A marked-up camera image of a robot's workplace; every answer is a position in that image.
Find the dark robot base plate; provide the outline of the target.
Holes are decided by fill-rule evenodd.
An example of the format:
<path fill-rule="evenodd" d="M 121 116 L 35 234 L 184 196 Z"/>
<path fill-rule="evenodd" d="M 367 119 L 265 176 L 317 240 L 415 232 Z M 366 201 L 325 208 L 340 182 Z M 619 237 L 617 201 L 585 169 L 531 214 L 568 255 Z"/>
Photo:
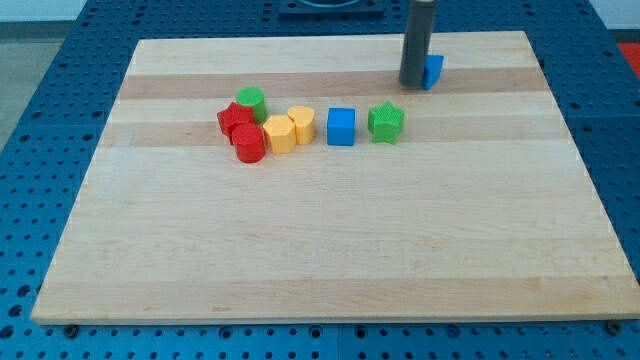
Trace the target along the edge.
<path fill-rule="evenodd" d="M 280 18 L 383 15 L 384 0 L 277 0 Z"/>

